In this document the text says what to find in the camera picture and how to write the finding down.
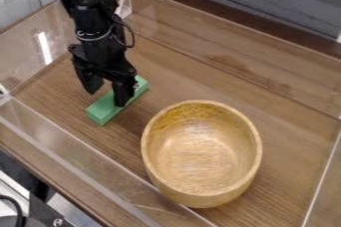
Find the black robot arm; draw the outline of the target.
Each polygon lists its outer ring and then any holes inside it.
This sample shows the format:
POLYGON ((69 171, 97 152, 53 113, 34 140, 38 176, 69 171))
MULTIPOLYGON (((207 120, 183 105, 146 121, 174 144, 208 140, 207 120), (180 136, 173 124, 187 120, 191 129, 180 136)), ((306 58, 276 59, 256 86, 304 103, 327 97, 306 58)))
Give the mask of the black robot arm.
POLYGON ((114 104, 124 107, 136 96, 138 71, 126 57, 136 45, 126 38, 130 26, 117 14, 118 0, 61 0, 76 22, 80 40, 69 47, 78 78, 94 94, 105 81, 113 82, 114 104))

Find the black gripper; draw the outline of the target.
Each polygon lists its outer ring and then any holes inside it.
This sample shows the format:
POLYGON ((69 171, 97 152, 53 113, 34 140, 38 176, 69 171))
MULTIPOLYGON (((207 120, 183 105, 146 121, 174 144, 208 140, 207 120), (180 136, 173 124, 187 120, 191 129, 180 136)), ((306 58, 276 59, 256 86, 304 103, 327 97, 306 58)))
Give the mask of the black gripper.
POLYGON ((126 57, 130 47, 126 38, 120 36, 110 36, 96 42, 84 41, 69 47, 85 90, 93 95, 104 86, 105 80, 114 82, 114 102, 120 108, 124 108, 136 96, 138 72, 126 57))

